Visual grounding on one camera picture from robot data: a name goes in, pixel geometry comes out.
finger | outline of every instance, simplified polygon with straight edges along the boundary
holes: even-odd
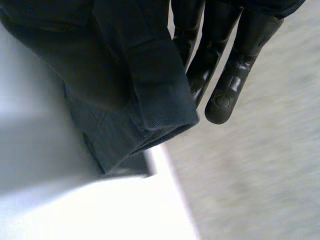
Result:
[[[243,11],[232,51],[205,108],[205,116],[210,122],[223,124],[230,118],[262,47],[283,21],[272,15],[248,9]]]
[[[175,26],[173,41],[187,69],[199,32],[205,0],[171,0]]]
[[[159,1],[159,4],[160,4],[160,8],[163,9],[163,14],[166,19],[166,25],[168,25],[170,0],[161,0]]]
[[[198,106],[228,43],[242,8],[220,0],[207,0],[202,36],[187,71],[191,93]]]

gray floor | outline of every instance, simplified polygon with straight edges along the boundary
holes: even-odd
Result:
[[[202,239],[320,238],[320,1],[307,0],[261,52],[231,119],[166,145]]]

white surface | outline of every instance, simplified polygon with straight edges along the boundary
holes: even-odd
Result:
[[[14,216],[1,239],[198,239],[160,146],[153,155],[162,162],[164,174],[99,181],[72,190]]]
[[[198,239],[168,156],[97,181],[46,67],[0,26],[0,240]]]

gloved hand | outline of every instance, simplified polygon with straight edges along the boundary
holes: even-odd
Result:
[[[240,17],[236,39],[218,83],[205,108],[206,118],[223,124],[231,116],[253,64],[268,40],[305,0],[171,0],[173,41],[187,69],[204,9],[202,37],[187,77],[199,105],[230,34]]]

hand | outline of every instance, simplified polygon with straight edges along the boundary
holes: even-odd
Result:
[[[200,104],[230,34],[241,15],[232,51],[205,108],[206,118],[214,124],[223,124],[230,118],[262,47],[282,25],[283,18],[298,9],[304,0],[298,1],[297,7],[290,5],[292,1],[281,2],[279,9],[262,6],[269,7],[265,12],[254,9],[254,7],[261,7],[258,3],[253,8],[251,8],[252,6],[247,8],[247,2],[254,1],[190,0],[183,2],[172,0],[176,26],[173,41],[185,68],[188,67],[195,46],[202,9],[205,4],[201,41],[186,73],[196,106]],[[255,2],[272,5],[273,1]]]

